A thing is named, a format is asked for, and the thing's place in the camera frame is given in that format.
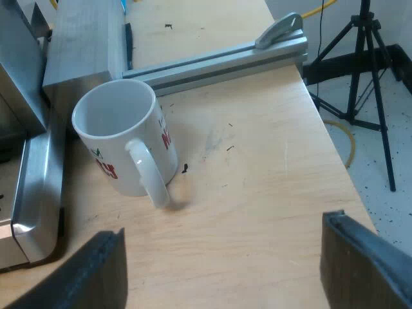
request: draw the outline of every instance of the blue object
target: blue object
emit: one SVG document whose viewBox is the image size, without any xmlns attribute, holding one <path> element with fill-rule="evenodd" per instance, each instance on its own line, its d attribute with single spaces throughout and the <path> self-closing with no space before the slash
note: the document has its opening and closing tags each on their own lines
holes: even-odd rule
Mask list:
<svg viewBox="0 0 412 309">
<path fill-rule="evenodd" d="M 126 15 L 126 0 L 120 0 L 120 2 L 122 3 L 123 6 L 123 11 L 124 11 L 124 15 Z"/>
</svg>

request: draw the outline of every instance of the mug handle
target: mug handle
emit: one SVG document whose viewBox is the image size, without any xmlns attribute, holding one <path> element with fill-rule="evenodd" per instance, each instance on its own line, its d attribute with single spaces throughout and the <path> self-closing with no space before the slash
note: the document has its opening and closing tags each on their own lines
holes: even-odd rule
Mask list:
<svg viewBox="0 0 412 309">
<path fill-rule="evenodd" d="M 165 207 L 170 202 L 162 175 L 147 146 L 141 140 L 131 140 L 125 146 L 129 151 L 137 170 L 140 173 L 140 182 L 157 208 Z"/>
</svg>

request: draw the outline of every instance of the black tripod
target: black tripod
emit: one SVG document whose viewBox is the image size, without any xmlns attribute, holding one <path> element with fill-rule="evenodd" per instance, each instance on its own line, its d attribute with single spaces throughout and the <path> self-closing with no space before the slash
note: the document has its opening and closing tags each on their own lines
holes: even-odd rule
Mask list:
<svg viewBox="0 0 412 309">
<path fill-rule="evenodd" d="M 315 72 L 317 67 L 321 64 L 322 59 L 335 47 L 335 45 L 352 29 L 352 27 L 358 28 L 358 35 L 356 40 L 356 47 L 355 47 L 355 54 L 353 56 L 353 60 L 355 62 L 365 61 L 364 56 L 364 45 L 365 45 L 365 38 L 366 44 L 368 45 L 368 56 L 367 59 L 370 63 L 370 71 L 372 72 L 372 79 L 373 79 L 373 86 L 375 88 L 375 96 L 376 96 L 376 103 L 379 115 L 379 124 L 373 124 L 371 122 L 366 122 L 362 120 L 355 119 L 355 116 L 358 111 L 355 110 L 355 103 L 357 98 L 358 92 L 358 85 L 359 85 L 359 76 L 360 71 L 354 70 L 352 73 L 351 78 L 351 86 L 349 92 L 349 102 L 348 102 L 348 110 L 346 113 L 338 110 L 337 108 L 333 107 L 329 103 L 325 102 L 318 96 L 311 93 L 311 97 L 314 100 L 314 103 L 319 109 L 319 107 L 324 108 L 325 110 L 329 111 L 331 114 L 339 117 L 340 119 L 347 120 L 350 124 L 365 127 L 366 129 L 371 129 L 375 131 L 380 131 L 382 133 L 382 141 L 384 144 L 384 152 L 385 152 L 385 159 L 386 159 L 386 168 L 388 170 L 388 177 L 389 177 L 389 187 L 391 191 L 396 191 L 395 187 L 395 178 L 393 176 L 393 168 L 392 168 L 392 161 L 391 161 L 391 151 L 389 149 L 389 140 L 388 140 L 388 129 L 385 123 L 385 114 L 384 114 L 384 107 L 382 104 L 382 94 L 380 93 L 380 84 L 379 84 L 379 77 L 378 77 L 378 66 L 377 60 L 375 55 L 375 49 L 373 48 L 373 40 L 372 35 L 375 36 L 376 41 L 378 42 L 380 51 L 382 52 L 384 61 L 386 62 L 387 67 L 392 68 L 392 60 L 391 56 L 388 53 L 388 50 L 383 43 L 382 38 L 378 30 L 380 29 L 380 24 L 377 19 L 373 19 L 374 14 L 370 12 L 370 0 L 362 0 L 360 5 L 360 14 L 354 15 L 351 17 L 351 21 L 346 25 L 346 27 L 337 35 L 337 37 L 322 51 L 322 53 L 313 61 L 310 65 L 311 69 Z"/>
</svg>

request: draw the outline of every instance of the mug rim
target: mug rim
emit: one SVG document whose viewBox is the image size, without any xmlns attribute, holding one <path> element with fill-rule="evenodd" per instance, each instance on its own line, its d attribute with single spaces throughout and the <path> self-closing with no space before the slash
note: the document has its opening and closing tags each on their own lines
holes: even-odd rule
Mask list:
<svg viewBox="0 0 412 309">
<path fill-rule="evenodd" d="M 140 119 L 137 123 L 135 123 L 133 126 L 131 126 L 130 128 L 128 128 L 128 129 L 126 129 L 122 132 L 119 132 L 119 133 L 116 133 L 116 134 L 113 134 L 113 135 L 96 136 L 96 135 L 90 135 L 90 134 L 87 134 L 86 132 L 83 132 L 83 130 L 81 130 L 75 123 L 75 115 L 76 115 L 77 110 L 80 109 L 81 105 L 85 104 L 84 101 L 86 101 L 87 97 L 91 93 L 98 90 L 99 88 L 107 86 L 108 84 L 113 84 L 113 83 L 117 83 L 117 82 L 130 82 L 132 84 L 139 84 L 139 85 L 145 87 L 146 89 L 148 89 L 149 92 L 152 94 L 152 102 L 151 102 L 149 111 L 147 111 L 147 113 L 144 115 L 144 117 L 142 119 Z M 149 115 L 152 113 L 153 109 L 155 108 L 155 102 L 156 102 L 155 91 L 152 89 L 151 86 L 149 86 L 145 82 L 142 82 L 140 80 L 135 80 L 135 79 L 111 80 L 109 82 L 104 82 L 103 84 L 100 84 L 97 87 L 94 87 L 93 89 L 89 90 L 85 95 L 83 95 L 83 97 L 76 103 L 76 106 L 73 109 L 73 113 L 71 114 L 71 124 L 73 125 L 73 127 L 74 127 L 75 131 L 77 132 L 77 134 L 79 134 L 80 136 L 83 136 L 85 138 L 88 138 L 90 140 L 107 140 L 107 139 L 116 138 L 116 137 L 119 137 L 121 135 L 124 135 L 126 133 L 131 132 L 132 130 L 137 128 L 140 124 L 142 124 L 149 117 Z"/>
</svg>

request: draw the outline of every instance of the red text on mug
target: red text on mug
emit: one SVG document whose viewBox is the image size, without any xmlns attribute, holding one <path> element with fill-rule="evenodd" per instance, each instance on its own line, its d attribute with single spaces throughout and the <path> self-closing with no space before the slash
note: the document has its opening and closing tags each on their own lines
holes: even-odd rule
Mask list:
<svg viewBox="0 0 412 309">
<path fill-rule="evenodd" d="M 113 165 L 102 163 L 97 159 L 96 159 L 96 162 L 97 162 L 97 165 L 100 166 L 100 168 L 102 169 L 103 173 L 105 173 L 106 175 L 112 177 L 113 179 L 118 179 L 118 177 L 116 175 L 116 172 L 115 172 L 115 168 L 113 167 Z"/>
<path fill-rule="evenodd" d="M 166 150 L 168 150 L 170 144 L 172 143 L 172 140 L 170 138 L 170 133 L 166 128 L 164 117 L 159 119 L 159 125 L 160 125 L 160 129 L 163 129 L 162 140 L 163 140 L 163 143 L 165 144 Z"/>
</svg>

